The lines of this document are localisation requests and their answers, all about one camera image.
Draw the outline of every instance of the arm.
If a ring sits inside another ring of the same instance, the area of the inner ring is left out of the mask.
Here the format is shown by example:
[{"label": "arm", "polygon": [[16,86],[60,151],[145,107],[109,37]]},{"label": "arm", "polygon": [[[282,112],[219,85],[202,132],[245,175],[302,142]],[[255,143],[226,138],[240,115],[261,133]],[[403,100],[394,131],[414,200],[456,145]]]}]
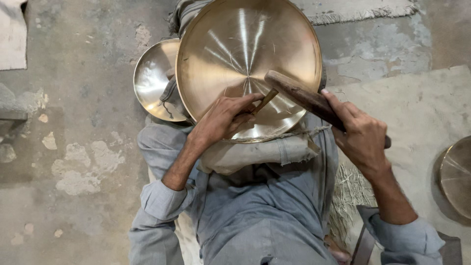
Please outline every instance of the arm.
[{"label": "arm", "polygon": [[252,103],[262,98],[263,95],[257,93],[242,98],[222,97],[216,100],[188,135],[187,142],[175,163],[163,176],[162,183],[172,190],[184,189],[196,160],[211,145],[234,134],[241,124],[253,121],[255,117],[251,114],[238,114],[241,111],[249,112],[253,108]]},{"label": "arm", "polygon": [[378,209],[358,209],[369,232],[385,247],[382,263],[441,264],[438,250],[444,242],[417,216],[384,154],[386,124],[350,102],[340,102],[325,89],[322,94],[347,131],[332,128],[336,144],[371,183],[378,202]]},{"label": "arm", "polygon": [[234,134],[242,123],[255,117],[249,112],[262,94],[242,98],[222,97],[213,104],[188,135],[187,141],[162,180],[144,187],[141,205],[129,231],[130,264],[182,265],[183,258],[175,235],[175,222],[194,190],[185,188],[199,156],[212,144]]}]

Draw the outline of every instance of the metal plate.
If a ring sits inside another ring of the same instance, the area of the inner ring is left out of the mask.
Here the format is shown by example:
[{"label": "metal plate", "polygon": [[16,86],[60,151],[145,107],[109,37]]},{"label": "metal plate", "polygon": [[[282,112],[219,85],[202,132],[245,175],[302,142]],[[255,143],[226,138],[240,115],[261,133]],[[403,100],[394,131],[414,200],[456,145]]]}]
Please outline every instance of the metal plate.
[{"label": "metal plate", "polygon": [[[322,58],[316,34],[287,0],[213,1],[188,25],[176,61],[180,96],[196,121],[221,96],[266,95],[271,87],[263,77],[269,69],[313,92],[319,88]],[[305,113],[279,94],[233,139],[266,141],[288,131]]]},{"label": "metal plate", "polygon": [[446,152],[440,166],[440,185],[455,210],[471,220],[471,136]]},{"label": "metal plate", "polygon": [[179,48],[179,39],[165,40],[150,47],[144,52],[134,70],[134,92],[141,105],[155,117],[171,122],[185,121],[185,116],[176,111],[172,104],[158,106],[167,83],[166,72],[175,68],[175,58]]}]

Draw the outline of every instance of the shirt cuff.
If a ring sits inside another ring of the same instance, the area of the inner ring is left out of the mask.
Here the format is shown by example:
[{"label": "shirt cuff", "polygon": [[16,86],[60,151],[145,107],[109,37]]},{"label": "shirt cuff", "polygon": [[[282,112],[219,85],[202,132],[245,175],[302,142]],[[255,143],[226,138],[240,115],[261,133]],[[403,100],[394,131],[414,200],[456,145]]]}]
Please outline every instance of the shirt cuff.
[{"label": "shirt cuff", "polygon": [[435,228],[423,218],[410,224],[389,224],[381,220],[377,207],[358,205],[357,209],[370,234],[385,250],[432,255],[445,244]]},{"label": "shirt cuff", "polygon": [[187,189],[172,190],[165,186],[161,180],[152,182],[143,187],[141,193],[141,206],[144,211],[162,221],[176,218],[187,196]]}]

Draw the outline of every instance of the hand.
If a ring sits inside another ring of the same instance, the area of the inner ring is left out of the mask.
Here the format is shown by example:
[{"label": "hand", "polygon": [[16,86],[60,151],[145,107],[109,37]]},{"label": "hand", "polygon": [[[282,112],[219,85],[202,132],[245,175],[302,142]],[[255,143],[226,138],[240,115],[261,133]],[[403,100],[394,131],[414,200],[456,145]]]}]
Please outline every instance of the hand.
[{"label": "hand", "polygon": [[335,143],[343,153],[370,182],[388,175],[386,173],[390,171],[391,164],[384,155],[387,125],[359,110],[351,102],[340,102],[326,89],[321,92],[347,131],[344,133],[332,127]]},{"label": "hand", "polygon": [[254,121],[255,116],[249,114],[254,108],[252,103],[263,97],[262,94],[255,93],[242,98],[217,99],[188,135],[188,141],[204,152],[214,143],[235,133],[241,124]]}]

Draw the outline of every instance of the person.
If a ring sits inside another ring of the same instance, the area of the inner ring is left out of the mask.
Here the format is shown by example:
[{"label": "person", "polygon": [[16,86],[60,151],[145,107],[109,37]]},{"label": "person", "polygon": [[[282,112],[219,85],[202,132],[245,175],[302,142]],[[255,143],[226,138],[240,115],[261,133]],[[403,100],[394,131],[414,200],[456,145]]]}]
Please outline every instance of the person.
[{"label": "person", "polygon": [[[216,100],[191,132],[162,124],[144,128],[138,145],[157,181],[141,194],[129,232],[130,263],[183,264],[174,220],[186,211],[205,264],[337,264],[325,243],[337,144],[372,185],[378,207],[359,211],[384,246],[382,263],[441,264],[444,242],[417,216],[384,154],[386,124],[327,90],[322,94],[347,132],[321,131],[313,140],[322,152],[307,162],[250,165],[230,176],[196,170],[206,149],[254,119],[244,112],[261,94]],[[312,114],[305,118],[310,127],[327,125]]]}]

